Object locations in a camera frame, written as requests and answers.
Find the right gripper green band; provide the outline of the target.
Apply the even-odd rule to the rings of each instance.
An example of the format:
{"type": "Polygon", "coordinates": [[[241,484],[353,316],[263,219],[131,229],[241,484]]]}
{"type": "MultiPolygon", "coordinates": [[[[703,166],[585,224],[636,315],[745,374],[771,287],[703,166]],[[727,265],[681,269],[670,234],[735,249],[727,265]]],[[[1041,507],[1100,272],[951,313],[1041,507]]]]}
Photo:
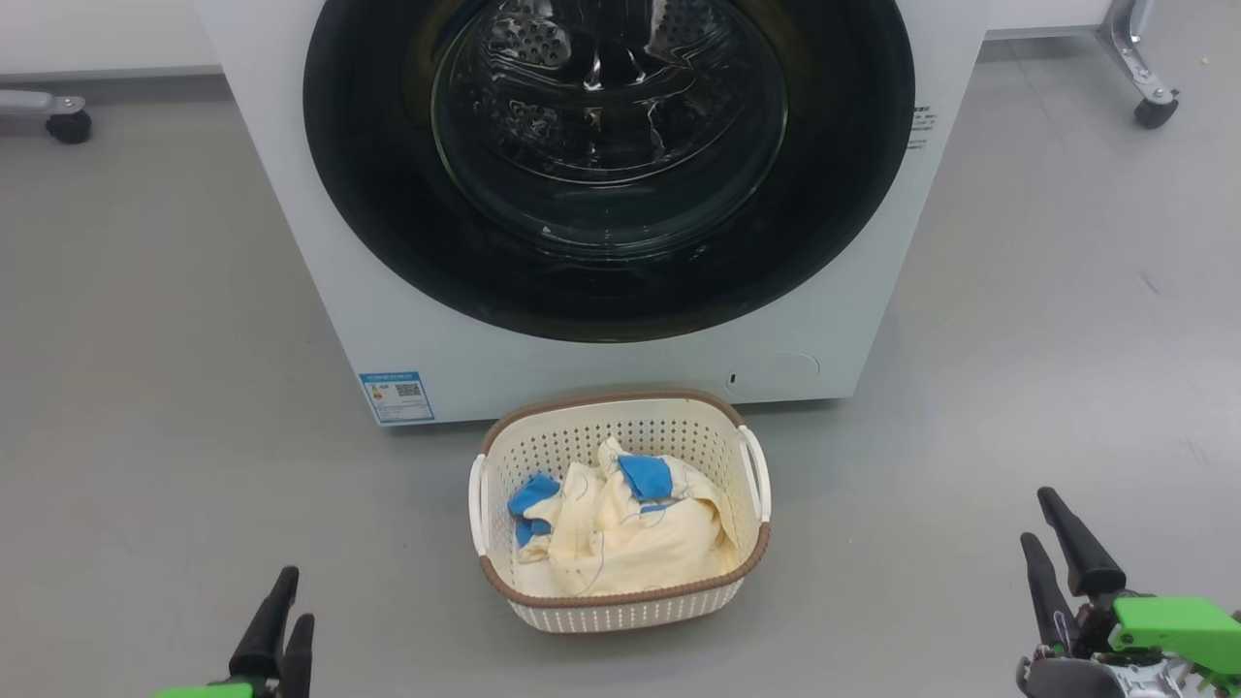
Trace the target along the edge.
{"type": "MultiPolygon", "coordinates": [[[[1042,518],[1059,535],[1069,592],[1096,599],[1129,586],[1098,537],[1037,488],[1042,518]]],[[[1023,698],[1241,698],[1241,614],[1201,597],[1121,595],[1069,609],[1037,537],[1020,535],[1037,646],[1018,663],[1023,698]]]]}

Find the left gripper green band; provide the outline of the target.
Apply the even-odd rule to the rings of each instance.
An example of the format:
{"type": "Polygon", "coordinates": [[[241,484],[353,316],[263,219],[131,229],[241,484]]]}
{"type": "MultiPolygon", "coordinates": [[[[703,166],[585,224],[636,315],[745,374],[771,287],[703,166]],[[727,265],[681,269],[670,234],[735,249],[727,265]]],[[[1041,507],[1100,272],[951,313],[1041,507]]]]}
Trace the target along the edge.
{"type": "MultiPolygon", "coordinates": [[[[315,633],[313,614],[297,619],[284,650],[285,623],[297,601],[298,582],[297,566],[280,570],[231,655],[231,679],[280,679],[279,698],[309,698],[315,633]]],[[[244,682],[169,686],[151,693],[150,698],[254,698],[254,686],[244,682]]]]}

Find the cream garment blue yellow print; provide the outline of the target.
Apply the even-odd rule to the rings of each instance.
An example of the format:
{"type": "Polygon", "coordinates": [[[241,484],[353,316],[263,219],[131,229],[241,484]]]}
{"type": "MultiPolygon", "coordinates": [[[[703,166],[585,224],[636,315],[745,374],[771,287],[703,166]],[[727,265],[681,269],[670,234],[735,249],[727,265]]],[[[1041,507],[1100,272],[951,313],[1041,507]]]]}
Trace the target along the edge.
{"type": "Polygon", "coordinates": [[[616,438],[594,452],[585,595],[647,592],[724,575],[740,561],[731,504],[695,465],[630,455],[616,438]]]}

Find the blue energy label sticker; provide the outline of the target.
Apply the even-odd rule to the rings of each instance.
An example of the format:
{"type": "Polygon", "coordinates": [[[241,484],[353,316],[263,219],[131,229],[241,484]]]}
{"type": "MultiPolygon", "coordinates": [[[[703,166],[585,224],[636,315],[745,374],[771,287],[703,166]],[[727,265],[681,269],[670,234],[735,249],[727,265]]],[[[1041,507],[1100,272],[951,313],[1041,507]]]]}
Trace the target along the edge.
{"type": "Polygon", "coordinates": [[[419,373],[360,374],[359,383],[380,426],[434,424],[419,373]]]}

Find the cream perforated laundry basket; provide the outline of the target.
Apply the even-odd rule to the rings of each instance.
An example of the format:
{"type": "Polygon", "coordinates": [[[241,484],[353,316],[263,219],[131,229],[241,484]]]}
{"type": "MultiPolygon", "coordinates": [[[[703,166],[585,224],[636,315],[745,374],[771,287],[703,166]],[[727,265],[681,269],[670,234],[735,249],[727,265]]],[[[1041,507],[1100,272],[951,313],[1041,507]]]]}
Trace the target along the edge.
{"type": "Polygon", "coordinates": [[[604,633],[700,619],[725,607],[755,571],[771,538],[772,499],[763,448],[745,417],[722,397],[690,390],[619,392],[536,402],[491,425],[468,482],[472,543],[491,587],[514,614],[549,633],[604,633]],[[668,455],[695,465],[731,504],[738,564],[702,582],[647,592],[558,596],[515,561],[510,496],[544,472],[562,477],[573,462],[593,465],[616,438],[630,455],[668,455]]]}

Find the grey partition leg with caster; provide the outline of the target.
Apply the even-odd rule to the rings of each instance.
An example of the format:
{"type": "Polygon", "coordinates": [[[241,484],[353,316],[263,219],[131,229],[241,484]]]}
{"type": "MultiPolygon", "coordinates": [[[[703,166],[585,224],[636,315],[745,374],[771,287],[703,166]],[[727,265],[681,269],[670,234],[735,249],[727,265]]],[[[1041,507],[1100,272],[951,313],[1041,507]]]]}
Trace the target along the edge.
{"type": "Polygon", "coordinates": [[[1100,47],[1129,75],[1142,94],[1133,111],[1136,124],[1147,130],[1160,129],[1179,107],[1179,92],[1167,87],[1139,52],[1139,34],[1150,0],[1109,0],[1107,12],[1096,30],[1100,47]]]}
{"type": "Polygon", "coordinates": [[[84,106],[81,96],[0,89],[0,116],[43,116],[48,135],[62,144],[84,144],[91,138],[92,119],[84,106]]]}

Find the white partition panel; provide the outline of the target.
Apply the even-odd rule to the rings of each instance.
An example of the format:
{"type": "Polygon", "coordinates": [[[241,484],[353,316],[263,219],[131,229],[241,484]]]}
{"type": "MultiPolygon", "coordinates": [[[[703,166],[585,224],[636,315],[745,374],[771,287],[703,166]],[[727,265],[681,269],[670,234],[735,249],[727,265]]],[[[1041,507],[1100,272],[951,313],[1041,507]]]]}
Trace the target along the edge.
{"type": "Polygon", "coordinates": [[[1090,36],[1112,0],[997,0],[985,41],[1090,36]]]}

